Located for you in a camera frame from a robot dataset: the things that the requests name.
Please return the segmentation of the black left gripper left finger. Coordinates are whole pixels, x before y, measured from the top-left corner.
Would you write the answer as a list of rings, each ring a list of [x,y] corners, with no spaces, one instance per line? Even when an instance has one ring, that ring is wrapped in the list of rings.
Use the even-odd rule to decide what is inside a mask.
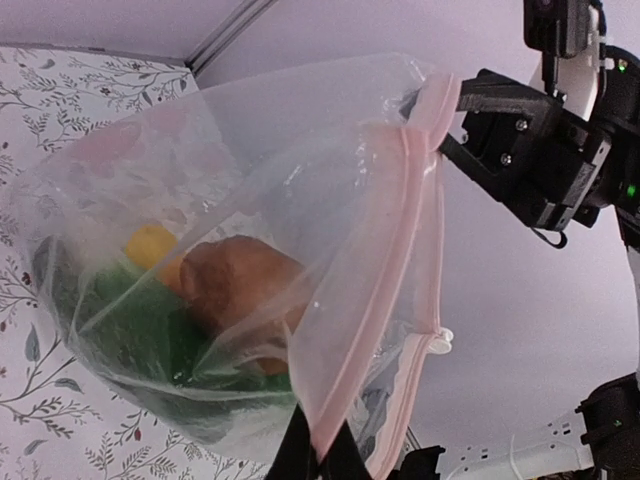
[[[304,412],[297,406],[265,480],[313,480],[319,464]]]

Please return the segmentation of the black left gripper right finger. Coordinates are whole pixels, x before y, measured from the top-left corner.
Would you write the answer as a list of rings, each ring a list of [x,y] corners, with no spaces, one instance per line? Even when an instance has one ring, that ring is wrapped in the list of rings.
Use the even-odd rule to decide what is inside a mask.
[[[347,422],[341,426],[329,452],[319,465],[323,480],[371,480]]]

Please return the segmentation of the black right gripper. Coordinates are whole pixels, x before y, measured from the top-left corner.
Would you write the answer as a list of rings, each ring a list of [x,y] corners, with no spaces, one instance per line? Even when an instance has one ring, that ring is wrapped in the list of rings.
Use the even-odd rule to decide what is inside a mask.
[[[447,134],[439,151],[524,225],[560,232],[579,210],[611,146],[608,134],[545,93],[495,72],[462,80],[429,75],[405,95],[399,115],[424,119],[435,95],[439,115],[465,114],[474,154]]]

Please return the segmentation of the brown potato toy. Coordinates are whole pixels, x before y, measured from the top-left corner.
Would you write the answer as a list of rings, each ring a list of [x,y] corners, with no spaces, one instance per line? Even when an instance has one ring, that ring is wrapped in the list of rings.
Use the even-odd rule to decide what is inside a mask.
[[[249,358],[243,368],[286,374],[285,349],[311,300],[313,285],[295,259],[249,236],[202,242],[181,265],[190,317],[213,338]]]

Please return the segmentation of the green bok choy toy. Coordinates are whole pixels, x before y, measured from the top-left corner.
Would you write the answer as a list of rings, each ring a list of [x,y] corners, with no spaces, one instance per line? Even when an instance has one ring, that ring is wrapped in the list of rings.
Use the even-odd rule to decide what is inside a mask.
[[[34,283],[66,347],[122,397],[205,444],[282,434],[294,399],[285,375],[232,367],[186,303],[127,261],[87,270],[47,237]]]

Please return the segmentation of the clear zip top bag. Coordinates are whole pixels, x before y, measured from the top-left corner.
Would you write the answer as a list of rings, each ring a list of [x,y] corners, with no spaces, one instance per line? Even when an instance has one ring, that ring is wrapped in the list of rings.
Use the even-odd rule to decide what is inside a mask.
[[[201,90],[76,140],[5,204],[64,345],[186,437],[285,475],[396,465],[440,323],[450,73],[381,54]]]

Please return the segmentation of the yellow lemon toy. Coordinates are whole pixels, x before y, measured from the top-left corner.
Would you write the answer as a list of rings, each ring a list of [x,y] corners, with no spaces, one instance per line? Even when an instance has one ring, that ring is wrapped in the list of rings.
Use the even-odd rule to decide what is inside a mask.
[[[124,248],[127,258],[137,267],[149,270],[176,245],[173,233],[159,224],[141,226],[129,238]]]

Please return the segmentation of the orange fruit toy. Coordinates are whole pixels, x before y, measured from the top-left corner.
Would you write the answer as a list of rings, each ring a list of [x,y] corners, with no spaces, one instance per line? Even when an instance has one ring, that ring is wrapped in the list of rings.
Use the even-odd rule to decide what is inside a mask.
[[[156,278],[165,285],[169,290],[179,297],[184,296],[181,283],[181,265],[183,256],[172,259],[166,266],[159,269]]]

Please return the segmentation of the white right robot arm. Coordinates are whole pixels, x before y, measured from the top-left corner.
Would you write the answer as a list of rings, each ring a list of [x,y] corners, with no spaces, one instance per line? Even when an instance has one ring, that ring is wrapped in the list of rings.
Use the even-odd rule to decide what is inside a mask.
[[[541,81],[483,70],[458,103],[466,138],[441,152],[536,235],[592,226],[613,206],[639,265],[639,61],[604,41],[542,50]],[[503,445],[409,451],[394,479],[582,479],[639,475],[639,377],[597,387],[566,416]]]

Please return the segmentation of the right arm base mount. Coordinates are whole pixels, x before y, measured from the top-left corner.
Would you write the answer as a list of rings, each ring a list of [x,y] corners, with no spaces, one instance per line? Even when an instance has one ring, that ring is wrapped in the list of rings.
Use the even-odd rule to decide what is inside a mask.
[[[437,466],[440,456],[446,452],[442,446],[436,445],[409,452],[402,460],[400,467],[394,469],[388,480],[439,480]]]

